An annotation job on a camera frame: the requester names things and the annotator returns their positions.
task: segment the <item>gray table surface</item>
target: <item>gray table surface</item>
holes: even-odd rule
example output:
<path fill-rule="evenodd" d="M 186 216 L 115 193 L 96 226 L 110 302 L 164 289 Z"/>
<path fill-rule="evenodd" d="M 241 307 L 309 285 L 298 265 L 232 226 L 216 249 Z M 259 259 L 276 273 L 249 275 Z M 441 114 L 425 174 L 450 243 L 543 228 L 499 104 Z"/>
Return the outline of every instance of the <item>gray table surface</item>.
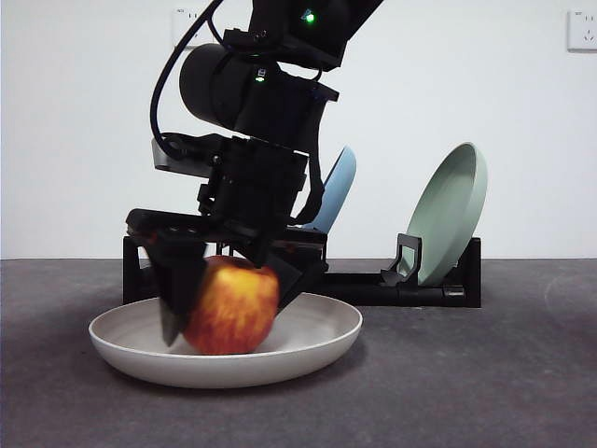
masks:
<path fill-rule="evenodd" d="M 331 366 L 220 391 L 97 355 L 121 266 L 2 262 L 3 447 L 597 447 L 597 260 L 484 261 L 480 310 L 362 307 Z"/>

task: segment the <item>shallow white bowl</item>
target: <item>shallow white bowl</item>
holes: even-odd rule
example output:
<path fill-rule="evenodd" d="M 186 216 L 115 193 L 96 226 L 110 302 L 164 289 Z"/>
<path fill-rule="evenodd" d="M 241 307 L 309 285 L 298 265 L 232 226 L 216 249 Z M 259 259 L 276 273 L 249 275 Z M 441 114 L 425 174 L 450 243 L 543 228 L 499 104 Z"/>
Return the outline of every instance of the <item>shallow white bowl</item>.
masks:
<path fill-rule="evenodd" d="M 201 356 L 180 336 L 161 338 L 158 299 L 120 306 L 90 323 L 93 345 L 116 369 L 141 380 L 196 388 L 266 385 L 331 364 L 356 340 L 363 317 L 353 306 L 301 294 L 274 321 L 268 338 L 249 355 Z"/>

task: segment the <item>red apple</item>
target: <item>red apple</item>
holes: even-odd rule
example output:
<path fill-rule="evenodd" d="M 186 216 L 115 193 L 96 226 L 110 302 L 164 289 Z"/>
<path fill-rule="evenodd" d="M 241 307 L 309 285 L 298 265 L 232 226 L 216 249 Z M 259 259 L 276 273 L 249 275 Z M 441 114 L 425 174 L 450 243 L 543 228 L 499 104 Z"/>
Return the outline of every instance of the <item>red apple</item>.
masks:
<path fill-rule="evenodd" d="M 278 277 L 246 259 L 208 257 L 185 339 L 204 355 L 250 353 L 270 333 L 280 299 Z"/>

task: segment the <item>plate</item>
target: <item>plate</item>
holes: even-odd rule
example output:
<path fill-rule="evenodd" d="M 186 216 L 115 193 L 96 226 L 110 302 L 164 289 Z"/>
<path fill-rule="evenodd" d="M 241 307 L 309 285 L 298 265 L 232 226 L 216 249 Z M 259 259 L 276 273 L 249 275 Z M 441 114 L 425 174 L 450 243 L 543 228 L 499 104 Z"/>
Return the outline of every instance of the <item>plate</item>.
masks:
<path fill-rule="evenodd" d="M 419 285 L 433 287 L 458 263 L 479 223 L 487 193 L 487 164 L 472 144 L 452 151 L 427 184 L 407 234 L 423 239 Z M 405 250 L 400 271 L 414 261 Z"/>
<path fill-rule="evenodd" d="M 322 369 L 353 345 L 362 323 L 353 306 L 304 293 L 284 308 L 268 338 L 248 355 L 198 355 L 182 336 L 166 346 L 159 299 L 99 315 L 89 332 L 105 361 L 135 378 L 177 387 L 233 388 L 267 385 Z"/>

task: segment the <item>wall socket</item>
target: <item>wall socket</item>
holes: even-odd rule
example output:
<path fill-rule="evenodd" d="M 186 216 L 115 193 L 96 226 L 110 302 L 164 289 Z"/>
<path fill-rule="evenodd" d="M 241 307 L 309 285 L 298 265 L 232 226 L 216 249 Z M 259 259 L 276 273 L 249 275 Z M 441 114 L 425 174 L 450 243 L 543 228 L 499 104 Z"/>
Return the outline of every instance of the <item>wall socket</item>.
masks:
<path fill-rule="evenodd" d="M 193 7 L 178 7 L 172 11 L 172 43 L 174 46 L 178 45 L 180 39 L 187 33 L 188 29 L 197 21 L 200 15 L 201 10 Z M 207 24 L 204 24 L 188 43 L 187 48 L 194 49 L 199 45 L 205 44 L 205 38 L 209 34 L 209 31 L 206 30 Z"/>
<path fill-rule="evenodd" d="M 568 50 L 597 51 L 597 9 L 568 12 Z"/>

